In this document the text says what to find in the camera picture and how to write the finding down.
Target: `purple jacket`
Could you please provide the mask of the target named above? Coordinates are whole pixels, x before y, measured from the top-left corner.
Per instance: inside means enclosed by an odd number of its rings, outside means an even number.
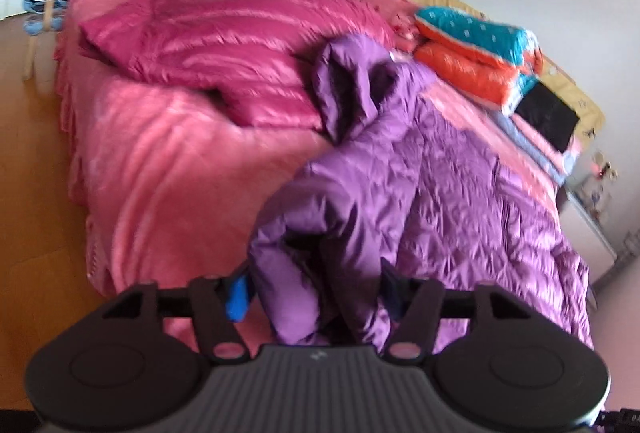
[[[384,257],[447,288],[498,283],[591,344],[586,265],[497,155],[418,95],[433,79],[364,36],[324,50],[314,89],[335,148],[267,201],[248,249],[278,340],[326,343],[341,317],[356,341],[381,348]],[[436,351],[465,330],[443,321]]]

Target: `pink bedspread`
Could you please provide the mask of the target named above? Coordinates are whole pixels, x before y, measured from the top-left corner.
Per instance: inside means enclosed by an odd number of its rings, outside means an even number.
[[[222,96],[238,126],[322,122],[305,87],[328,40],[366,34],[392,48],[389,25],[355,0],[128,0],[80,23],[127,77]]]
[[[135,82],[85,56],[79,24],[123,1],[72,0],[57,48],[69,194],[89,209],[88,277],[105,295],[231,272],[264,201],[329,147],[311,130],[235,126],[204,93]],[[446,84],[428,96],[455,126],[480,133],[556,215],[546,175],[491,121]],[[238,327],[253,351],[272,339],[257,301]],[[188,322],[169,331],[193,346]]]

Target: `ribbed gray surface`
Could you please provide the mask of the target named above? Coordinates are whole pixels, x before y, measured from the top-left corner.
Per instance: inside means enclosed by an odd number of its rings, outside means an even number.
[[[49,426],[44,431],[62,430]],[[446,407],[418,369],[394,368],[366,347],[265,347],[252,363],[217,369],[196,399],[138,431],[488,432]]]

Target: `blue toy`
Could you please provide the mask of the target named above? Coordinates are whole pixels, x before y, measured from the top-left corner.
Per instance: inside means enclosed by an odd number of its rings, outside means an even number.
[[[22,6],[32,14],[25,19],[22,28],[29,36],[29,46],[24,62],[24,80],[33,76],[36,53],[36,36],[43,32],[62,30],[68,0],[23,0]]]

